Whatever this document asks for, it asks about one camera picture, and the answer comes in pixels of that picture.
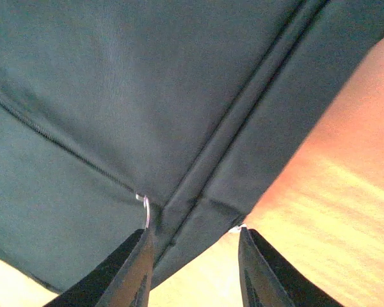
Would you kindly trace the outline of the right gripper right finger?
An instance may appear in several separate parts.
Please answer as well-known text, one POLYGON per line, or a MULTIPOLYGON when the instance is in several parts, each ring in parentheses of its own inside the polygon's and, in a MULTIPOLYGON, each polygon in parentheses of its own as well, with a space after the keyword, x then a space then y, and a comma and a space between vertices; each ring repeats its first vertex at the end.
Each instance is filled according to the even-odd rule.
POLYGON ((239 235, 239 280, 244 306, 340 306, 254 229, 239 235))

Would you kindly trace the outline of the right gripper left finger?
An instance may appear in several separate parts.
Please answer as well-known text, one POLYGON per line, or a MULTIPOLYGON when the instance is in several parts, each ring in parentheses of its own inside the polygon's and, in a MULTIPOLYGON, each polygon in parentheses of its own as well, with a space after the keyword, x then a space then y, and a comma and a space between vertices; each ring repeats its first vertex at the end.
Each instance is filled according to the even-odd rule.
POLYGON ((91 273, 46 305, 147 306, 153 259, 150 230, 136 230, 91 273))

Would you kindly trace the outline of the black student backpack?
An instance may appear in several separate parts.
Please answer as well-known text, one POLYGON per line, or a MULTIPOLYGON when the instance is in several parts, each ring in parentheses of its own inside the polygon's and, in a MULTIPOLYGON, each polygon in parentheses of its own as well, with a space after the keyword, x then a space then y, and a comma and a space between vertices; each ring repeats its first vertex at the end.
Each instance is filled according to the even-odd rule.
POLYGON ((0 1, 0 259, 63 292, 145 222, 153 286, 247 216, 384 1, 0 1))

